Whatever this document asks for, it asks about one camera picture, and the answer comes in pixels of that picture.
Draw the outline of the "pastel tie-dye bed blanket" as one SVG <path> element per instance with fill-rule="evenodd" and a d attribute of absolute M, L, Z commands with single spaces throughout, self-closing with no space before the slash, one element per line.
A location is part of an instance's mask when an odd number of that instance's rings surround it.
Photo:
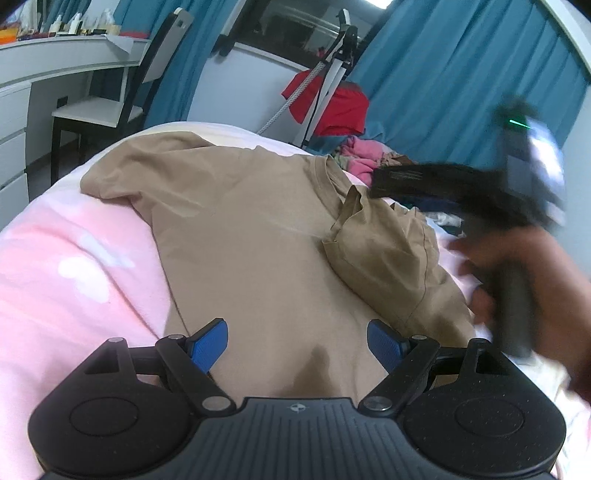
<path fill-rule="evenodd" d="M 149 227 L 129 206 L 85 196 L 85 168 L 1 234 L 1 475 L 37 479 L 27 437 L 37 404 L 104 340 L 147 346 L 172 304 Z"/>

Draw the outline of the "white dressing table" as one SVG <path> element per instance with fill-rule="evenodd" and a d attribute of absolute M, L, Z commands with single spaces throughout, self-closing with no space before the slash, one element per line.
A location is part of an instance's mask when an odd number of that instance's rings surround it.
<path fill-rule="evenodd" d="M 135 67 L 149 42 L 114 35 L 61 36 L 1 47 L 1 225 L 29 204 L 27 165 L 49 153 L 60 98 L 87 94 L 99 70 Z"/>

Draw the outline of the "pink garment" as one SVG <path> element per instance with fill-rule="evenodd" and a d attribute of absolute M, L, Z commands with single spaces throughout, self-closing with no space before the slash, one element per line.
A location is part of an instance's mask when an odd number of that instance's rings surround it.
<path fill-rule="evenodd" d="M 346 161 L 344 167 L 346 172 L 367 186 L 372 184 L 373 172 L 380 166 L 382 160 L 392 153 L 394 150 L 380 141 L 366 140 L 355 136 L 346 139 L 339 147 L 339 154 Z"/>

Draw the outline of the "tan t-shirt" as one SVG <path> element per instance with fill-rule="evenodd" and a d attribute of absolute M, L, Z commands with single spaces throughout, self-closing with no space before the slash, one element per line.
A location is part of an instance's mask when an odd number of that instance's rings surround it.
<path fill-rule="evenodd" d="M 81 189 L 127 201 L 150 226 L 168 332 L 226 321 L 211 374 L 235 400 L 362 398 L 384 377 L 366 340 L 373 319 L 450 347 L 475 334 L 422 213 L 370 198 L 327 157 L 142 135 L 98 160 Z"/>

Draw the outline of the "blue curtain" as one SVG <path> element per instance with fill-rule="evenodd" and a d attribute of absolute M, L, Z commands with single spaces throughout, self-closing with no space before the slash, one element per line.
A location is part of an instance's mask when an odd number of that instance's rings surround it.
<path fill-rule="evenodd" d="M 520 98 L 564 143 L 590 75 L 539 1 L 401 1 L 349 75 L 365 135 L 420 163 L 497 166 L 500 105 Z"/>
<path fill-rule="evenodd" d="M 205 62 L 226 21 L 238 5 L 232 0 L 121 1 L 114 18 L 124 32 L 152 38 L 168 14 L 181 8 L 193 23 L 173 55 L 147 114 L 147 127 L 187 118 Z"/>

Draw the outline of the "red garment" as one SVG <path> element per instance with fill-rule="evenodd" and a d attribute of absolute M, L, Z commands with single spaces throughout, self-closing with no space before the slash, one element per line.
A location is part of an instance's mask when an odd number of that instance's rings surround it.
<path fill-rule="evenodd" d="M 290 114 L 298 124 L 304 121 L 308 109 L 320 90 L 324 73 L 318 74 L 304 92 L 290 105 Z M 315 136 L 360 136 L 365 131 L 370 101 L 359 85 L 342 81 L 315 129 Z"/>

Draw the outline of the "white tripod stand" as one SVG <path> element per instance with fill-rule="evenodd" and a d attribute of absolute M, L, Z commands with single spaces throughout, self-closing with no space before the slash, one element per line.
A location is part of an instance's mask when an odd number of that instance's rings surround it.
<path fill-rule="evenodd" d="M 324 75 L 321 86 L 318 88 L 318 92 L 315 93 L 315 98 L 304 115 L 301 128 L 298 130 L 297 135 L 294 136 L 294 146 L 298 148 L 308 146 L 311 137 L 315 134 L 318 123 L 322 119 L 322 115 L 332 100 L 332 96 L 334 96 L 346 73 L 353 68 L 355 63 L 355 54 L 359 45 L 358 28 L 351 23 L 351 16 L 349 16 L 349 11 L 346 9 L 339 10 L 338 19 L 339 33 L 335 41 L 332 42 L 332 45 L 318 61 L 318 64 L 301 81 L 301 84 L 288 96 L 276 114 L 273 114 L 273 117 L 256 131 L 257 135 L 263 135 L 304 94 L 304 91 L 308 89 L 308 86 L 311 85 L 315 78 Z"/>

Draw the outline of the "blue curtain right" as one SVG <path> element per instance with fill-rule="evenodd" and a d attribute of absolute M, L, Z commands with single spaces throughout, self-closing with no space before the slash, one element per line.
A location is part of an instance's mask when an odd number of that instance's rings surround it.
<path fill-rule="evenodd" d="M 497 166 L 500 105 L 520 98 L 564 143 L 590 75 L 539 1 L 401 1 L 349 75 L 365 135 L 420 163 Z"/>

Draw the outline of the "blue curtain left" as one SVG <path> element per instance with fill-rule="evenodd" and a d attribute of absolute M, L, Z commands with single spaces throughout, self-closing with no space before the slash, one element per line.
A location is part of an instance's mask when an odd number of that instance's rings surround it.
<path fill-rule="evenodd" d="M 181 8 L 193 23 L 173 55 L 147 114 L 147 127 L 187 118 L 205 62 L 226 21 L 238 5 L 232 0 L 121 1 L 114 18 L 124 32 L 152 38 L 168 14 Z"/>

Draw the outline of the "dark window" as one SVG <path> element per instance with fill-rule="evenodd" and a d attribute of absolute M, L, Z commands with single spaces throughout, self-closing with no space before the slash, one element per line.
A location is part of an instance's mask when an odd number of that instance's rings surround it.
<path fill-rule="evenodd" d="M 337 39 L 339 13 L 349 12 L 363 47 L 390 16 L 390 1 L 245 1 L 228 33 L 221 35 L 222 56 L 243 44 L 311 67 Z"/>

